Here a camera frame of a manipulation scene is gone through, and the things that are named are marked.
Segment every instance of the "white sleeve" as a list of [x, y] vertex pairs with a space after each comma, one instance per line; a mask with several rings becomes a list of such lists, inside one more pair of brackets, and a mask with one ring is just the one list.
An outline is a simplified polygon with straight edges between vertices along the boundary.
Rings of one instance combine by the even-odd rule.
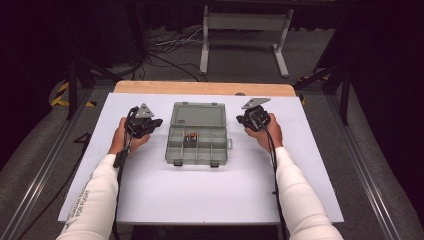
[[109, 239], [115, 219], [118, 168], [115, 155], [106, 155], [74, 202], [58, 240]]
[[275, 149], [281, 209], [291, 240], [343, 239], [318, 195], [284, 147]]

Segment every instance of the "white table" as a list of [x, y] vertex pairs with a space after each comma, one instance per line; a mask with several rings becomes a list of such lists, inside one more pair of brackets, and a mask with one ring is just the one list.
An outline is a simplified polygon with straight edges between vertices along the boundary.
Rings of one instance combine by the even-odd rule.
[[[127, 160], [117, 221], [151, 225], [278, 224], [274, 176], [269, 155], [243, 131], [236, 116], [251, 97], [111, 93], [59, 215], [65, 221], [75, 198], [96, 164], [107, 153], [119, 119], [141, 103], [164, 120], [151, 139]], [[174, 102], [219, 102], [226, 105], [228, 162], [219, 168], [175, 167], [165, 160]], [[297, 97], [271, 97], [263, 105], [276, 114], [284, 144], [321, 198], [332, 222], [342, 222], [333, 188]]]

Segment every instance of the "small object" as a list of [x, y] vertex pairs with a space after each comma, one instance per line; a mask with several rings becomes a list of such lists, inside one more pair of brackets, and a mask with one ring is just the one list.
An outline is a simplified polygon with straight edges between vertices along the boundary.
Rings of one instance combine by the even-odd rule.
[[115, 157], [115, 162], [113, 163], [114, 168], [121, 167], [122, 163], [125, 162], [129, 153], [129, 148], [124, 147]]
[[144, 135], [153, 133], [155, 128], [162, 125], [163, 120], [152, 120], [152, 117], [154, 117], [152, 111], [144, 103], [140, 107], [132, 108], [127, 119], [128, 134], [135, 138], [142, 138]]
[[227, 139], [227, 148], [232, 149], [233, 148], [233, 139]]
[[197, 133], [191, 133], [190, 134], [190, 140], [192, 142], [197, 142]]
[[250, 99], [242, 106], [242, 109], [246, 109], [246, 111], [244, 115], [237, 116], [237, 121], [243, 124], [244, 127], [250, 128], [255, 132], [262, 130], [271, 122], [271, 118], [260, 104], [266, 103], [269, 100], [269, 98]]

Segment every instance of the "dark background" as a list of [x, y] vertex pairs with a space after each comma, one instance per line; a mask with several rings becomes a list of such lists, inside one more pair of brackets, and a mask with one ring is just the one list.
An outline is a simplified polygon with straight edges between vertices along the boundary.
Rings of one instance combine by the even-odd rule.
[[[421, 25], [424, 19], [413, 4], [395, 0], [373, 3], [376, 10], [347, 14], [335, 10], [312, 14], [307, 10], [295, 11], [291, 27], [338, 27], [317, 67], [352, 61], [352, 85], [361, 107], [423, 223], [424, 29]], [[137, 22], [141, 24], [135, 28], [143, 32], [143, 27], [150, 25], [180, 31], [201, 24], [201, 8], [137, 6], [133, 11], [140, 15]], [[132, 29], [129, 27], [127, 13], [127, 7], [113, 2], [8, 0], [0, 3], [0, 133], [7, 139], [1, 145], [0, 168], [51, 110], [49, 94], [63, 80], [70, 59], [84, 56], [110, 67], [113, 63], [134, 62], [143, 55], [140, 46], [145, 43], [140, 42], [143, 39], [134, 43], [134, 25]]]

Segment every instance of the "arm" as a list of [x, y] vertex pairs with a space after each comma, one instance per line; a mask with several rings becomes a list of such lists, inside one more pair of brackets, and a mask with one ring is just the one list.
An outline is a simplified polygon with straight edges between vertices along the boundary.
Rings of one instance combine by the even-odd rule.
[[[278, 194], [283, 216], [291, 234], [290, 239], [343, 239], [331, 224], [318, 195], [284, 148], [281, 127], [274, 114], [269, 115], [271, 122], [267, 128], [275, 145]], [[268, 152], [271, 151], [265, 131], [253, 132], [248, 128], [245, 131], [255, 138], [261, 147]]]
[[[115, 131], [109, 153], [99, 162], [90, 180], [75, 201], [68, 220], [57, 237], [69, 239], [109, 239], [115, 219], [116, 197], [118, 195], [118, 168], [113, 167], [116, 154], [121, 151], [124, 142], [124, 124], [122, 118]], [[131, 152], [146, 143], [149, 135], [134, 139]]]

